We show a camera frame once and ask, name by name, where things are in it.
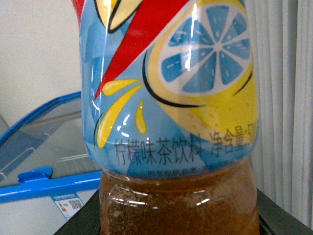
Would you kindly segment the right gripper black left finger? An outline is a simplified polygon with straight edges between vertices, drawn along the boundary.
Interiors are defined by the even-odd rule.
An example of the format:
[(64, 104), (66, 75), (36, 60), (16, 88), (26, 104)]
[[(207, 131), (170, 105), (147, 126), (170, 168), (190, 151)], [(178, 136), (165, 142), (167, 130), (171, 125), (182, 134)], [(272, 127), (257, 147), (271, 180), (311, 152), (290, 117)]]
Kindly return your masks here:
[(99, 235), (100, 202), (97, 190), (86, 204), (55, 235)]

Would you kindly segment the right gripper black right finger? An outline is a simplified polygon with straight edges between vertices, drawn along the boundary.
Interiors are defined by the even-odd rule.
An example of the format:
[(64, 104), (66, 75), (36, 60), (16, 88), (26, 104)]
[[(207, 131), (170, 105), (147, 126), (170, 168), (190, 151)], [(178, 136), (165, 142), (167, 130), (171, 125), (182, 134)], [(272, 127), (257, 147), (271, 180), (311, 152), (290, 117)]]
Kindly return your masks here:
[(276, 205), (257, 189), (261, 235), (313, 235), (313, 231), (302, 222)]

